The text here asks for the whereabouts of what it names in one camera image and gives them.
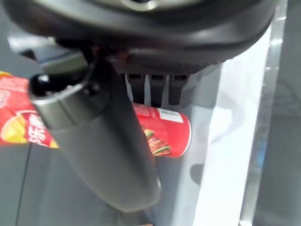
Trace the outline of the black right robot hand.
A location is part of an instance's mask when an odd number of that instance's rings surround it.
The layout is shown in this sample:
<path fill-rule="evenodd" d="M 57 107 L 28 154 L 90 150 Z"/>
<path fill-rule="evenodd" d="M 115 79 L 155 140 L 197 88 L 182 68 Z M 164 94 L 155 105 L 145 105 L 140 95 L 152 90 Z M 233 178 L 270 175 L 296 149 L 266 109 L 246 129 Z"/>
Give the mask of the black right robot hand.
<path fill-rule="evenodd" d="M 122 212 L 155 205 L 160 180 L 125 82 L 142 100 L 170 76 L 169 104 L 199 71 L 267 30 L 275 0 L 3 0 L 11 49 L 38 63 L 29 98 L 92 191 Z"/>

